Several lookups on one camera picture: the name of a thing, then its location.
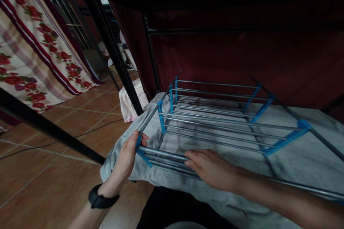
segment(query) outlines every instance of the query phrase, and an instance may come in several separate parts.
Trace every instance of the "black wristband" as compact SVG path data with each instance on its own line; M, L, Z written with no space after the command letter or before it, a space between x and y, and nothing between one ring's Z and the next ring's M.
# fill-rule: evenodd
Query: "black wristband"
M107 209L112 207L117 200L119 199L119 195L114 196L113 198L105 198L103 195L98 195L98 189L102 184L98 184L93 187L93 189L89 193L89 202L91 203L91 208L98 208L98 209Z

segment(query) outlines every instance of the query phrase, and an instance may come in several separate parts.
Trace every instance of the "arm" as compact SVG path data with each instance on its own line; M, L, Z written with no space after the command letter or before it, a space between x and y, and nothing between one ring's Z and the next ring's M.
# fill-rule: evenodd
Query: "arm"
M192 150L185 164L208 185L257 202L302 228L344 228L344 208L306 191L236 167L212 150Z
M114 170L110 177L98 189L98 195L106 198L112 198L119 194L125 181L129 178L134 168L135 162L135 145L139 132L135 130L133 134L124 143L118 156ZM142 145L147 146L148 136L142 134ZM104 209L92 209L91 204L87 202L68 229L92 229L99 225L100 218Z

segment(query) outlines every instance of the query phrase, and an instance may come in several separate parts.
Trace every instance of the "right hand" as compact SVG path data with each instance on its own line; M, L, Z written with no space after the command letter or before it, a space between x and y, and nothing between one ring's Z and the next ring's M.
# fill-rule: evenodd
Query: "right hand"
M232 165L212 150L188 150L185 156L190 158L185 165L206 184L222 191L237 191L238 179L245 169Z

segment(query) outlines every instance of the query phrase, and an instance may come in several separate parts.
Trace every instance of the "floral curtain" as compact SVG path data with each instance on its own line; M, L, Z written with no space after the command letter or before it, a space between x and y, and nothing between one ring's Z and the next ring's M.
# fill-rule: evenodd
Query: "floral curtain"
M2 89L43 112L99 84L50 0L0 0Z

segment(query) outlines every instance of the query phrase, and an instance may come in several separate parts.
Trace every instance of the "gray towel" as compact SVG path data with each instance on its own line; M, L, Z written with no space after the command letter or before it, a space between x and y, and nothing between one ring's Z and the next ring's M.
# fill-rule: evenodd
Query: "gray towel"
M145 112L130 125L128 130L121 136L116 145L111 149L106 158L105 164L101 168L101 178L103 181L109 177L116 163L116 156L119 154L124 141L133 133L135 129L140 127L150 112L154 109L157 102L161 99L162 95L163 93L156 95L151 103L147 105ZM195 99L187 99L186 97L182 97L182 99L189 102L195 101ZM203 102L219 105L219 103L205 99L202 99L202 103ZM254 115L260 106L261 104L252 103L249 106L247 113ZM302 118L308 120L320 134L322 134L339 150L344 151L343 124L335 121L319 110L305 108L292 108L292 110L298 113ZM169 96L167 96L163 101L163 112L169 111ZM177 108L177 111L245 121L244 118L225 117L213 113L199 113L182 108ZM257 122L296 127L296 120L280 106L270 106ZM248 126L243 125L224 124L219 122L206 123L250 131ZM255 141L255 138L252 135L224 132L206 127L200 128L195 125L189 125L176 121L171 121L170 125ZM172 128L168 128L168 131L177 132L176 129ZM285 136L290 132L263 127L260 127L259 129L255 128L255 131L279 136ZM148 141L148 146L157 148L158 139L162 133L157 112L144 130L144 133L150 138ZM179 131L179 133L193 135L193 133L187 131ZM257 150L259 149L257 145L249 143L226 140L219 137L200 134L197 136L220 142L250 147ZM267 143L275 143L276 141L277 140L274 139L265 139L265 142ZM207 143L204 141L197 141L191 138L176 136L168 133L165 134L164 140L160 147L161 150L181 155L188 149L202 148L211 148L231 163L259 174L268 176L276 175L281 179L344 193L342 186L344 183L344 163L341 162L339 158L337 158L330 150L328 150L310 132L269 156L268 160L272 166L272 170L269 168L267 160L261 153ZM170 189L188 192L197 200L208 203L218 214L239 228L298 228L297 225L288 219L280 216L266 207L250 202L239 195L215 190L207 186L204 182L187 178L182 175L163 171L155 167L149 168L138 155L135 157L135 166L129 179L146 180L156 186L164 186Z

